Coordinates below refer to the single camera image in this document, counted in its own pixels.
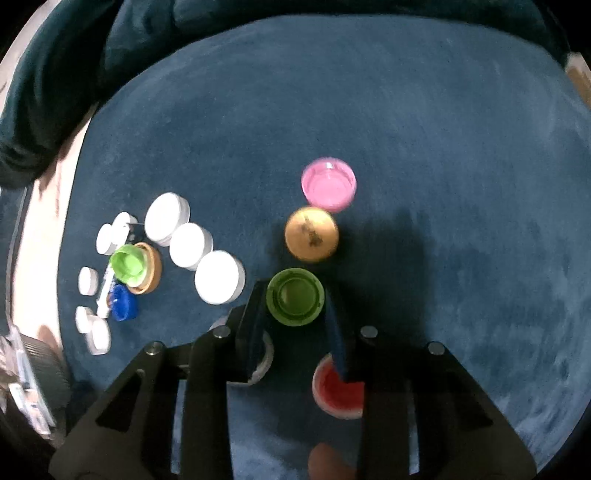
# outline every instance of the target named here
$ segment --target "green cap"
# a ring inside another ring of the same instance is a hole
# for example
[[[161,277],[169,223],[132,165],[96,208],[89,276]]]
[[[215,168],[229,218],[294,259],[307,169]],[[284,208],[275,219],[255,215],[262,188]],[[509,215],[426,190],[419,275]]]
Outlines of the green cap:
[[[123,245],[109,259],[117,280],[126,284],[141,283],[146,274],[146,258],[141,248]]]
[[[324,305],[324,288],[303,268],[280,271],[267,287],[267,308],[280,323],[299,327],[312,322]]]

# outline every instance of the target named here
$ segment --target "screw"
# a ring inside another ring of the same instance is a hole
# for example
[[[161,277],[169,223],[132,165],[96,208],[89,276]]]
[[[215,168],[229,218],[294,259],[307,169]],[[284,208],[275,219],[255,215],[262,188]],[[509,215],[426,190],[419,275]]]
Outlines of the screw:
[[[441,342],[431,342],[427,345],[427,350],[431,355],[443,355],[445,353],[445,346]]]
[[[373,325],[366,325],[361,327],[359,333],[361,333],[363,338],[376,338],[378,336],[378,329]]]
[[[146,352],[148,355],[158,355],[162,349],[164,348],[164,345],[161,342],[152,342],[151,344],[147,345],[144,348],[144,352]]]
[[[226,338],[230,333],[232,333],[232,331],[228,325],[220,325],[213,329],[213,336],[219,339]]]

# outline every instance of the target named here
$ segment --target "gold cap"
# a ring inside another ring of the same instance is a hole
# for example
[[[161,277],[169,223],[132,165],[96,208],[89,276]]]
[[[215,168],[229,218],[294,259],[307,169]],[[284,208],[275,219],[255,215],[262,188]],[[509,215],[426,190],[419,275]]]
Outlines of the gold cap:
[[[316,207],[296,210],[285,224],[285,243],[304,262],[319,262],[335,253],[339,229],[328,212]]]

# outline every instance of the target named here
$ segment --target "pink bottle cap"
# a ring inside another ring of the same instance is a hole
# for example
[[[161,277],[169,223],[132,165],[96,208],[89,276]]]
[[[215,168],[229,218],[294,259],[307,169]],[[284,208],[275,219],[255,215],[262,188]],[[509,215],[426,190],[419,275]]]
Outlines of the pink bottle cap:
[[[336,213],[346,209],[353,200],[357,180],[344,161],[319,158],[304,170],[301,189],[312,206]]]

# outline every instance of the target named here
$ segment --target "finger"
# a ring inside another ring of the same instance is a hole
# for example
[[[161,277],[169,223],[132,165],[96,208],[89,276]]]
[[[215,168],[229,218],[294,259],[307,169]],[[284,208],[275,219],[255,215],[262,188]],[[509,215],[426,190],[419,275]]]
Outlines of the finger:
[[[319,443],[310,452],[308,475],[310,480],[355,480],[355,470],[325,443]]]

